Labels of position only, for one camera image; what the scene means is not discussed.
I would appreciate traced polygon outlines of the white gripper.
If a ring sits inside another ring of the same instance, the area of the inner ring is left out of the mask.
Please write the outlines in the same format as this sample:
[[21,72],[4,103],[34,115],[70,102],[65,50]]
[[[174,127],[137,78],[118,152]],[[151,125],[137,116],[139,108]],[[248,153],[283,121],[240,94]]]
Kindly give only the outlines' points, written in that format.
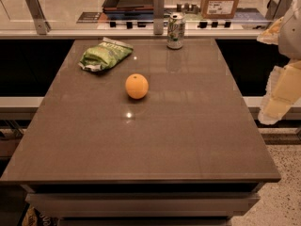
[[[301,59],[301,0],[293,0],[284,17],[260,33],[257,41],[278,45],[279,52],[290,59]],[[291,60],[283,68],[275,66],[262,97],[258,120],[272,125],[280,121],[301,98],[301,61]]]

